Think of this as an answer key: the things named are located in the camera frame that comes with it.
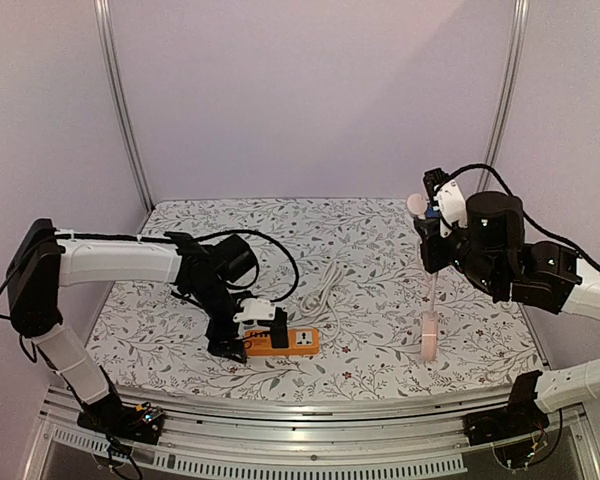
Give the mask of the black power adapter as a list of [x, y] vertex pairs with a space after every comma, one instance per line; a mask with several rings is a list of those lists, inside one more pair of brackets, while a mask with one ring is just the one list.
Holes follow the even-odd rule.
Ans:
[[244, 346], [251, 356], [281, 355], [290, 347], [287, 327], [288, 314], [275, 309], [272, 320], [248, 321], [243, 338]]

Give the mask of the pink round socket hub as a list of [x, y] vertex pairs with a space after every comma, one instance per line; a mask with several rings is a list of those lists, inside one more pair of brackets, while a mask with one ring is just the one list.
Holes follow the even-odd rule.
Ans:
[[433, 361], [437, 354], [439, 316], [435, 311], [425, 311], [421, 319], [421, 357]]

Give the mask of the orange power strip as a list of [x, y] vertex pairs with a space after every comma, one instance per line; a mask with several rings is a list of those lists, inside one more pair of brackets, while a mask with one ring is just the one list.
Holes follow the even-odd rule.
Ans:
[[251, 330], [244, 346], [249, 357], [314, 356], [320, 352], [320, 333], [316, 328], [289, 329], [284, 336]]

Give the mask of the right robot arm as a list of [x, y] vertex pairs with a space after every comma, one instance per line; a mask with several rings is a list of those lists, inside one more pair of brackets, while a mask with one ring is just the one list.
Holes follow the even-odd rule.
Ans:
[[[600, 272], [565, 244], [525, 242], [518, 197], [485, 191], [464, 198], [459, 190], [442, 189], [430, 198], [413, 194], [406, 205], [428, 273], [451, 266], [495, 303], [512, 301], [600, 321]], [[597, 398], [600, 358], [529, 372], [516, 378], [497, 427], [517, 436], [534, 422], [536, 411], [548, 414]]]

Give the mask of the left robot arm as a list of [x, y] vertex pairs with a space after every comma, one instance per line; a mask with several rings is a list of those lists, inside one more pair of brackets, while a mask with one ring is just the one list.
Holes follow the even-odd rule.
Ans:
[[225, 234], [208, 245], [189, 234], [168, 232], [159, 238], [101, 235], [57, 230], [46, 218], [29, 228], [7, 271], [0, 294], [8, 299], [5, 319], [61, 376], [108, 434], [128, 426], [104, 370], [65, 325], [58, 307], [59, 290], [83, 283], [148, 281], [170, 284], [196, 302], [208, 318], [211, 354], [243, 363], [239, 339], [245, 322], [270, 321], [274, 305], [249, 292], [234, 292], [233, 282], [256, 268], [249, 245]]

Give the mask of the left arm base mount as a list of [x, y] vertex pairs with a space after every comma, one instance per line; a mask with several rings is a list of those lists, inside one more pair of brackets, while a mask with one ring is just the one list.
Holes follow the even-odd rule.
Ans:
[[128, 406], [116, 394], [110, 394], [93, 404], [84, 404], [77, 424], [118, 439], [156, 445], [164, 421], [165, 411], [161, 407], [150, 402]]

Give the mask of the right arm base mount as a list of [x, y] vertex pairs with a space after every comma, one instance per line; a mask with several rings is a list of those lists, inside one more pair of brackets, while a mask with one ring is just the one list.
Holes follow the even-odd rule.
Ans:
[[471, 446], [524, 437], [521, 442], [494, 449], [496, 460], [506, 469], [528, 468], [546, 439], [549, 419], [535, 403], [535, 388], [541, 374], [535, 370], [518, 376], [504, 406], [463, 417], [463, 433]]

